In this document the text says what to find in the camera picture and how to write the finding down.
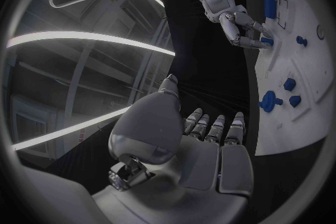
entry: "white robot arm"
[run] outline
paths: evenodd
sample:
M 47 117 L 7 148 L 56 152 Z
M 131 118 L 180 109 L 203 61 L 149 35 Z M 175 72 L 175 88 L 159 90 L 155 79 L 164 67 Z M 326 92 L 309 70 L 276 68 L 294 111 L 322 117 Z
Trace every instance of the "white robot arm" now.
M 220 23 L 226 37 L 234 46 L 243 48 L 270 48 L 270 43 L 264 43 L 253 39 L 254 30 L 263 32 L 264 36 L 271 38 L 260 23 L 254 21 L 242 5 L 236 6 L 235 0 L 200 0 L 205 14 L 210 21 Z M 247 30 L 247 37 L 241 36 L 238 27 L 241 25 Z

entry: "robotic humanoid arm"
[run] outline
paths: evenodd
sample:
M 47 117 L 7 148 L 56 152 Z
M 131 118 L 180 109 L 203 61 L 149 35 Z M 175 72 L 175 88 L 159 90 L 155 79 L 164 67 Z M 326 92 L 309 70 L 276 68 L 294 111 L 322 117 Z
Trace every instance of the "robotic humanoid arm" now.
M 235 0 L 200 0 L 205 14 L 210 21 L 220 23 L 226 37 L 234 46 L 243 48 L 270 48 L 270 43 L 264 43 L 253 39 L 254 30 L 263 32 L 264 36 L 271 38 L 271 35 L 266 31 L 260 23 L 254 21 L 242 5 L 236 6 Z M 241 36 L 238 27 L 241 25 L 247 30 L 247 37 Z

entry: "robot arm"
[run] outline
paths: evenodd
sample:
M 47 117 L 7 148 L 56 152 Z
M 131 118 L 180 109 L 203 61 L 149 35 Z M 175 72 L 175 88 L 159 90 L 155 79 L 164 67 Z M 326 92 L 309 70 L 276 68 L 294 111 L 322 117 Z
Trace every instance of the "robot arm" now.
M 226 37 L 232 45 L 243 48 L 270 48 L 269 43 L 253 40 L 254 30 L 263 32 L 268 38 L 271 35 L 258 22 L 247 15 L 246 9 L 242 6 L 236 6 L 235 0 L 200 0 L 206 16 L 214 23 L 220 23 Z M 235 24 L 243 26 L 247 30 L 247 37 L 240 35 Z

